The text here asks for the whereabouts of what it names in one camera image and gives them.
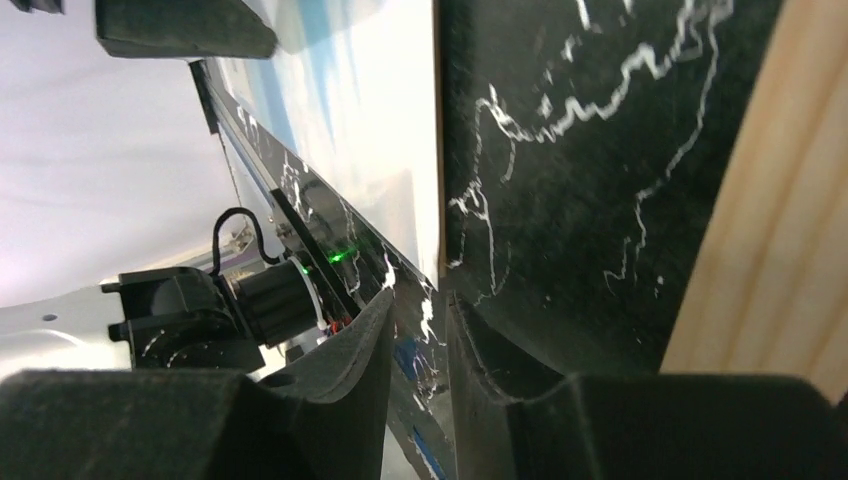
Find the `blue sky building photo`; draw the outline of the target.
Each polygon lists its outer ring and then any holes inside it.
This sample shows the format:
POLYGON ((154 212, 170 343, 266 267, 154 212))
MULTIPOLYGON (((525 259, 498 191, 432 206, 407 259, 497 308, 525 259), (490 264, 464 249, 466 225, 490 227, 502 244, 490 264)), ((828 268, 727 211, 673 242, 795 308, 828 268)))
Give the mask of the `blue sky building photo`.
POLYGON ((431 1, 254 1, 273 56, 221 59, 237 115, 262 127, 431 284, 439 276, 431 1))

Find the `wooden photo frame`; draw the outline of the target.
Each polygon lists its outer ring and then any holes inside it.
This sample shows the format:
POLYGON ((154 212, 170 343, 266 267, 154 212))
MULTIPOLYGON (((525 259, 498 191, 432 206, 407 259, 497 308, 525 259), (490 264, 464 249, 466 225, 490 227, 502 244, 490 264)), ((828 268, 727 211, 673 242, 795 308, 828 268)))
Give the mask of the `wooden photo frame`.
POLYGON ((665 372, 802 377, 847 391, 847 5, 780 14, 665 372))

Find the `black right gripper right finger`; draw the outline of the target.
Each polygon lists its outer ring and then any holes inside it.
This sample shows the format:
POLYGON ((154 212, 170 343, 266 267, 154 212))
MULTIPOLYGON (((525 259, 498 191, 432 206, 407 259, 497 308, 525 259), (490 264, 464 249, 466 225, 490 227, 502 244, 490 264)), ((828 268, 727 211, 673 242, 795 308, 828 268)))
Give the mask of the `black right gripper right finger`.
POLYGON ((843 479, 847 433, 785 376, 562 375, 448 304, 461 479, 843 479))

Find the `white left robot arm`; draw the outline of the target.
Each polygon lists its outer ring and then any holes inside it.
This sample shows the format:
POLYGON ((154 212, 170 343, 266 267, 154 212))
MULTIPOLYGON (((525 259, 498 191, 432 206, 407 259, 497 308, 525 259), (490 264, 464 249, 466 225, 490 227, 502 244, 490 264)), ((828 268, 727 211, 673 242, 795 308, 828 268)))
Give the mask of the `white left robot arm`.
MULTIPOLYGON (((116 58, 188 58, 197 85, 204 57, 267 58, 277 46, 275 33, 241 1, 98 1, 94 31, 116 58)), ((240 279, 225 277, 213 240, 209 269, 124 273, 41 307, 12 310, 1 324, 2 376, 27 369, 272 372, 264 351, 325 319, 297 257, 271 255, 263 237, 256 246, 265 267, 240 279)))

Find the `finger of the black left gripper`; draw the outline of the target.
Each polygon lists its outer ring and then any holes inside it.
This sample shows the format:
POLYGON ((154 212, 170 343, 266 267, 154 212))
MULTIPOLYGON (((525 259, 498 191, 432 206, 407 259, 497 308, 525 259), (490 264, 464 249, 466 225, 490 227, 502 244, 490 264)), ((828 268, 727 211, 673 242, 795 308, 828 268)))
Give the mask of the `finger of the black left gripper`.
POLYGON ((264 59, 277 36, 242 1, 96 1, 96 38, 111 56, 129 59, 264 59))

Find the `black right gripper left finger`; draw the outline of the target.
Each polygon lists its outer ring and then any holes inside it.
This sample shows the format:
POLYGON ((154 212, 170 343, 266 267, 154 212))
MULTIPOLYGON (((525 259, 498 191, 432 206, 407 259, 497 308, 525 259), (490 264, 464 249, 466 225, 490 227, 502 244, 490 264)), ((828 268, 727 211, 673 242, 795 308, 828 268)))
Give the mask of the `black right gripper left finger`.
POLYGON ((393 295, 260 382, 235 370, 26 370, 1 385, 5 479, 377 479, 393 295))

